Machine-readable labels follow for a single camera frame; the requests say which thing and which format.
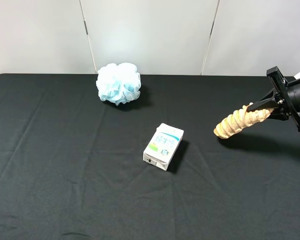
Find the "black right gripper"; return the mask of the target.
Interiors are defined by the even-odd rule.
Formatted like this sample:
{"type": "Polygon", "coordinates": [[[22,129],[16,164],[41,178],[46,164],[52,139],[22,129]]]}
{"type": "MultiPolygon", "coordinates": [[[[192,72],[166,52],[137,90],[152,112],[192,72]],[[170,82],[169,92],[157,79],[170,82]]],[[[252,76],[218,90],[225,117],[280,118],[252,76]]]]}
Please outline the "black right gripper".
{"type": "Polygon", "coordinates": [[[287,81],[277,66],[266,71],[274,88],[247,107],[247,111],[274,109],[269,119],[287,121],[292,118],[300,132],[300,79],[287,81]]]}

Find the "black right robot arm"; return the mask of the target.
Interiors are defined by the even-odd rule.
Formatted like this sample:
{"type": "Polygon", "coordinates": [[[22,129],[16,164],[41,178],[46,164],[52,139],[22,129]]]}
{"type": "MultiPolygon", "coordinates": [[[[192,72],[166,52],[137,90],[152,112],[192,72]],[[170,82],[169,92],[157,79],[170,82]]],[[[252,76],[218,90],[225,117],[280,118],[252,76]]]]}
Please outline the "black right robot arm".
{"type": "Polygon", "coordinates": [[[287,121],[294,120],[300,132],[300,72],[293,81],[287,81],[277,66],[266,71],[273,89],[259,101],[247,107],[248,112],[273,109],[270,119],[287,121]]]}

